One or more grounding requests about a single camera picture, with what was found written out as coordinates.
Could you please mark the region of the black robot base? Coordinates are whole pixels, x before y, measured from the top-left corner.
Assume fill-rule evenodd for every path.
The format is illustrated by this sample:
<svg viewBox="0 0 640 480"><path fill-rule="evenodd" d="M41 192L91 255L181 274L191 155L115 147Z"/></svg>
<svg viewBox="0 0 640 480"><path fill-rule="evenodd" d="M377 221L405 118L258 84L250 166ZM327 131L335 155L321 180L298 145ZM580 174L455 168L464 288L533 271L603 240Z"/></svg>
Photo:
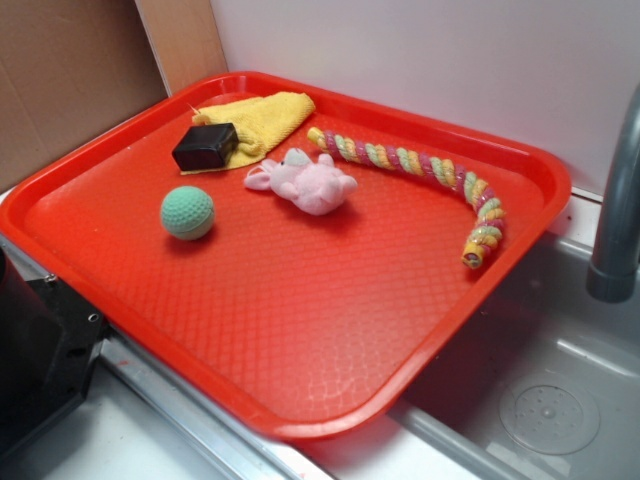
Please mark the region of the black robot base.
<svg viewBox="0 0 640 480"><path fill-rule="evenodd" d="M67 283L26 280L1 254L2 460L84 402L105 331Z"/></svg>

